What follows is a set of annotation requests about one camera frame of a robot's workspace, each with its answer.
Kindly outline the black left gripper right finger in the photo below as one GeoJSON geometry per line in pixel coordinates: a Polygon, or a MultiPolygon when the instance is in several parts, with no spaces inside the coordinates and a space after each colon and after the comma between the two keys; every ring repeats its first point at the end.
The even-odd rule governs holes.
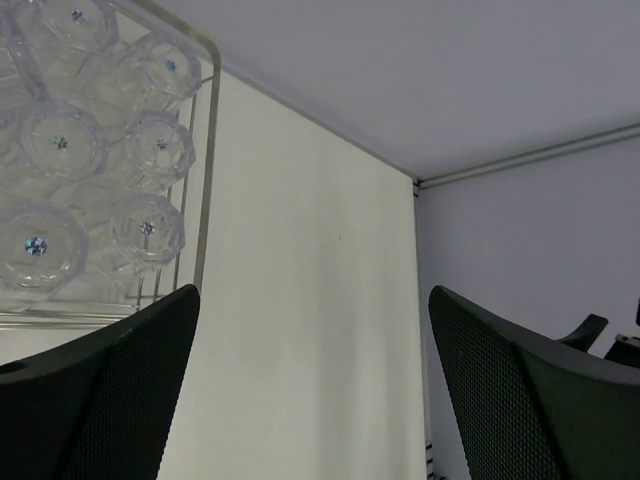
{"type": "Polygon", "coordinates": [[[436,286],[428,311],[473,479],[636,479],[639,369],[436,286]]]}

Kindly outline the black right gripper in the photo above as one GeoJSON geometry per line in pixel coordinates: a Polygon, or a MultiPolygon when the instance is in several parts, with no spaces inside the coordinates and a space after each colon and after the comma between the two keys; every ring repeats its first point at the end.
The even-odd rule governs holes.
{"type": "MultiPolygon", "coordinates": [[[[599,315],[590,314],[571,333],[558,342],[575,350],[587,353],[599,338],[609,321],[599,315]]],[[[638,335],[617,334],[604,358],[618,364],[640,367],[640,338],[638,335]]]]}

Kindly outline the clear faceted plastic cup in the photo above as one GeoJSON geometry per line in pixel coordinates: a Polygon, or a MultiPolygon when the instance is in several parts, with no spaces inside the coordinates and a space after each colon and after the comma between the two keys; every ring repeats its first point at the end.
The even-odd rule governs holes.
{"type": "Polygon", "coordinates": [[[65,210],[23,203],[1,210],[1,309],[48,301],[85,270],[86,231],[65,210]]]}
{"type": "Polygon", "coordinates": [[[89,230],[85,273],[125,283],[161,269],[184,248],[182,214],[164,196],[135,193],[89,230]]]}
{"type": "Polygon", "coordinates": [[[95,117],[72,104],[48,100],[27,108],[1,149],[1,187],[46,199],[101,174],[108,142],[95,117]]]}
{"type": "Polygon", "coordinates": [[[201,62],[185,44],[149,33],[115,55],[113,79],[132,110],[175,110],[201,87],[201,62]]]}
{"type": "Polygon", "coordinates": [[[16,1],[11,13],[30,46],[101,53],[118,38],[116,12],[108,1],[16,1]]]}
{"type": "Polygon", "coordinates": [[[183,179],[195,160],[192,134],[176,115],[145,110],[109,147],[106,172],[129,191],[159,193],[183,179]]]}

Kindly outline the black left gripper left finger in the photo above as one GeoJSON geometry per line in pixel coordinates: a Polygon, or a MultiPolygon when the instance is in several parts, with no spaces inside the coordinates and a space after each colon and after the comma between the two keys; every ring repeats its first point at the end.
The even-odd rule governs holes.
{"type": "Polygon", "coordinates": [[[199,311],[199,291],[188,284],[118,322],[2,365],[2,478],[156,478],[199,311]]]}

